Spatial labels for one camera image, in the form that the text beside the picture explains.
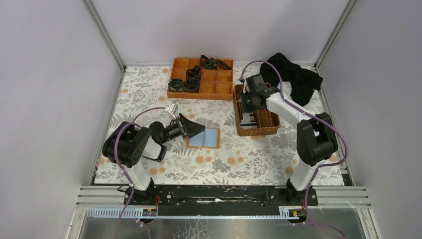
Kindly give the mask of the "brown wicker basket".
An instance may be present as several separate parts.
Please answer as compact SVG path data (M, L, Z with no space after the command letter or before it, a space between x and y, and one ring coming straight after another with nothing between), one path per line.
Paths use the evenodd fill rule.
M235 113L235 126L239 136L262 136L276 134L280 127L279 117L268 110L258 110L255 113L257 121L257 128L241 128L240 119L242 115L242 108L239 93L243 91L243 84L234 86L233 90L233 105Z

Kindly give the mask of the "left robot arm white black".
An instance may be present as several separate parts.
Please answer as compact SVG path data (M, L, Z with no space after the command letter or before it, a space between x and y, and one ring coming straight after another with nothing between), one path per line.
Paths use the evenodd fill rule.
M146 191L152 179L140 162L142 157L161 162L167 152L164 145L170 140L185 139L205 131L202 124L179 114L168 126L155 121L149 127L133 122L123 122L103 144L102 154L118 165L128 178L129 185L135 190Z

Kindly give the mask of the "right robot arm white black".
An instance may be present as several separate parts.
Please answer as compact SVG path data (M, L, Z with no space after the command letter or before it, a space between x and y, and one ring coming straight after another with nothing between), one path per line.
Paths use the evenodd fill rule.
M268 110L293 126L297 132L297 169L288 183L296 191L305 190L318 166L325 163L338 149L335 132L328 114L314 114L269 87L260 74L244 81L240 102L244 113Z

